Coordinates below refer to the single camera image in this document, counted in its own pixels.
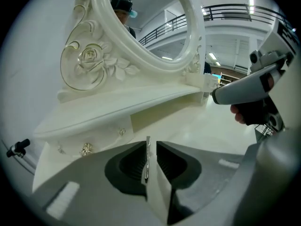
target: mirror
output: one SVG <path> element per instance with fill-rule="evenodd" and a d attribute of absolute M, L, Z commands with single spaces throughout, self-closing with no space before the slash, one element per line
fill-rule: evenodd
<path fill-rule="evenodd" d="M 110 0 L 121 23 L 148 51 L 166 61 L 182 55 L 187 21 L 179 0 Z M 181 40 L 172 41 L 174 36 Z"/>

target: railing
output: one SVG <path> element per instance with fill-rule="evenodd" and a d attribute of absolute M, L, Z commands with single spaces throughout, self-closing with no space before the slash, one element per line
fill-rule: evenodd
<path fill-rule="evenodd" d="M 204 10 L 204 21 L 230 19 L 250 22 L 257 21 L 272 25 L 275 19 L 278 18 L 289 30 L 292 30 L 292 26 L 284 15 L 268 8 L 249 6 L 247 4 L 219 4 L 203 7 L 202 9 Z M 183 14 L 162 24 L 160 27 L 140 39 L 139 42 L 142 45 L 146 45 L 168 32 L 172 32 L 185 26 L 187 26 L 187 20 L 185 14 Z"/>

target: white vanity table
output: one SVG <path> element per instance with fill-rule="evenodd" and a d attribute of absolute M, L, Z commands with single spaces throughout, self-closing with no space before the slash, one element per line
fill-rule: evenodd
<path fill-rule="evenodd" d="M 129 35 L 110 0 L 75 0 L 75 25 L 61 58 L 60 104 L 34 132 L 46 144 L 33 191 L 81 156 L 146 136 L 236 154 L 256 143 L 253 127 L 235 122 L 229 106 L 203 97 L 217 87 L 217 78 L 201 71 L 204 19 L 198 0 L 180 2 L 188 24 L 185 51 L 165 61 Z"/>

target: table top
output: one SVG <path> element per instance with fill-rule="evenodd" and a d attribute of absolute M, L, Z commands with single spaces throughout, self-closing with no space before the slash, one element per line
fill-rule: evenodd
<path fill-rule="evenodd" d="M 230 105 L 217 105 L 211 96 L 203 106 L 187 104 L 178 98 L 152 107 L 147 113 L 136 113 L 131 120 L 135 137 L 130 143 L 150 136 L 155 141 L 233 154 L 245 154 L 248 146 L 256 143 L 254 126 L 236 122 Z M 33 191 L 73 160 L 46 143 L 37 165 Z"/>

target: hand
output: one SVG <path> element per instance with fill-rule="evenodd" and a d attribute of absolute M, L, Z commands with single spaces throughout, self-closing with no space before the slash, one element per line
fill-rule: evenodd
<path fill-rule="evenodd" d="M 231 112 L 233 114 L 235 114 L 235 120 L 238 121 L 240 124 L 245 124 L 245 120 L 244 117 L 242 116 L 241 113 L 239 113 L 239 110 L 237 109 L 237 107 L 235 105 L 231 105 L 230 108 Z"/>

